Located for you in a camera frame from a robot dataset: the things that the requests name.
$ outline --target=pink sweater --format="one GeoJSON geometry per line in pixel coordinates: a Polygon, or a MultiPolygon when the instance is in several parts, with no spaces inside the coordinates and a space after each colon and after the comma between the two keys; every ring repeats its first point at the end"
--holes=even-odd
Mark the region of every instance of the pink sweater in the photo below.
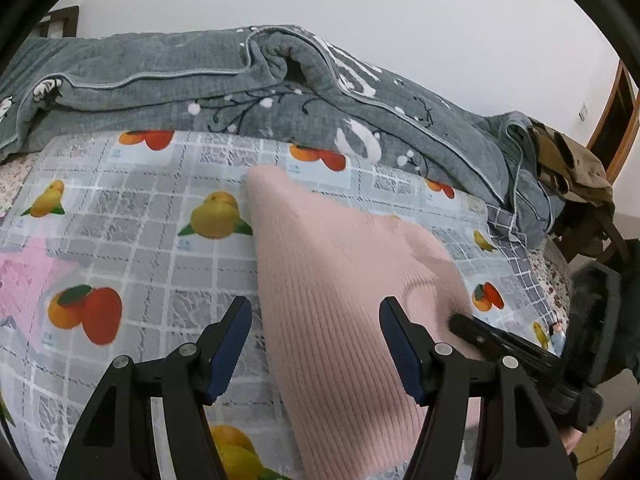
{"type": "Polygon", "coordinates": [[[459,271],[425,228],[313,194],[281,168],[251,169],[247,189],[271,371],[307,478],[356,480],[408,459],[424,410],[402,389],[378,307],[395,296],[434,341],[477,358],[447,329],[470,313],[459,271]]]}

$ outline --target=white wall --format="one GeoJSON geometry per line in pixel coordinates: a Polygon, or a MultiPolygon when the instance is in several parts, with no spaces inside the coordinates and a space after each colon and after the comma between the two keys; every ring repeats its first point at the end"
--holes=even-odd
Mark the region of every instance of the white wall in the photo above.
{"type": "Polygon", "coordinates": [[[468,110],[518,109],[582,142],[618,63],[571,0],[62,0],[56,7],[73,4],[85,37],[297,23],[468,110]]]}

